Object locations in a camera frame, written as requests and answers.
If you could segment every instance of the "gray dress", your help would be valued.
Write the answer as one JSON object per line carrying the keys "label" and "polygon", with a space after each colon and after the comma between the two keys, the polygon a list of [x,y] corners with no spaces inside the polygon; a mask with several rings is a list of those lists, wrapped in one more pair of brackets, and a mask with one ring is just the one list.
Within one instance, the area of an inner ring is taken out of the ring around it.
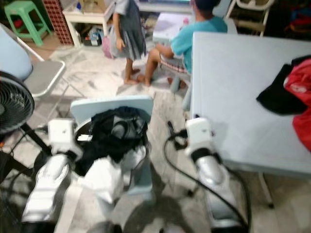
{"label": "gray dress", "polygon": [[120,14],[120,33],[125,43],[122,51],[117,49],[114,27],[110,31],[110,51],[115,57],[126,57],[133,61],[146,55],[145,38],[141,30],[139,8],[135,0],[117,0],[115,13]]}

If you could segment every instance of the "hair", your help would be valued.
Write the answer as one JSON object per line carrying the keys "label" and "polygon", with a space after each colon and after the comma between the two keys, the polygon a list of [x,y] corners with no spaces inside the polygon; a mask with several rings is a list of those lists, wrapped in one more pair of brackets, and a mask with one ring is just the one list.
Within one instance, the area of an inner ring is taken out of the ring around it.
{"label": "hair", "polygon": [[220,3],[220,0],[194,0],[195,5],[201,12],[210,12]]}

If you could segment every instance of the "plaid shorts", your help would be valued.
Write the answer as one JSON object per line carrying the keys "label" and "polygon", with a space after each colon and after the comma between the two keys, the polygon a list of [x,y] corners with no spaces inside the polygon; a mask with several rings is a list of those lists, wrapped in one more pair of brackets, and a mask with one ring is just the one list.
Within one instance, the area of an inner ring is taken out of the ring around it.
{"label": "plaid shorts", "polygon": [[184,62],[182,59],[179,58],[166,58],[162,54],[160,54],[161,57],[161,66],[164,66],[163,68],[168,68],[171,71],[187,74],[188,71],[184,66]]}

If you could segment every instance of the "girl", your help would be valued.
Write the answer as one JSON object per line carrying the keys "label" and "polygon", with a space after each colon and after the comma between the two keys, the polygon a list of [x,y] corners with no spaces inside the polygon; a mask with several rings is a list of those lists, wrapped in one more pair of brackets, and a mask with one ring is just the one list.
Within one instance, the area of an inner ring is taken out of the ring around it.
{"label": "girl", "polygon": [[116,1],[110,38],[112,55],[126,58],[124,83],[137,84],[138,81],[131,79],[133,74],[139,72],[133,69],[133,61],[140,59],[142,54],[146,55],[146,43],[135,0]]}

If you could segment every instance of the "child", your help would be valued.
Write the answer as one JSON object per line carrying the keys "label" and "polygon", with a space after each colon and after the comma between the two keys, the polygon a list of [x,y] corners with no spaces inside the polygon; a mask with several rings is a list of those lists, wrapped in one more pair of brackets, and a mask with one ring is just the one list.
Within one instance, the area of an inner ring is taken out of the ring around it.
{"label": "child", "polygon": [[220,0],[190,0],[195,13],[195,22],[183,27],[171,46],[166,47],[158,44],[150,51],[145,75],[140,74],[138,80],[146,86],[151,85],[152,74],[161,63],[169,69],[181,73],[192,72],[192,37],[194,32],[227,32],[227,25],[223,19],[213,15],[213,9]]}
{"label": "child", "polygon": [[137,84],[131,76],[139,70],[133,69],[133,61],[146,55],[146,43],[142,34],[139,9],[135,0],[117,0],[113,14],[113,27],[110,32],[111,53],[115,57],[125,57],[124,83]]}

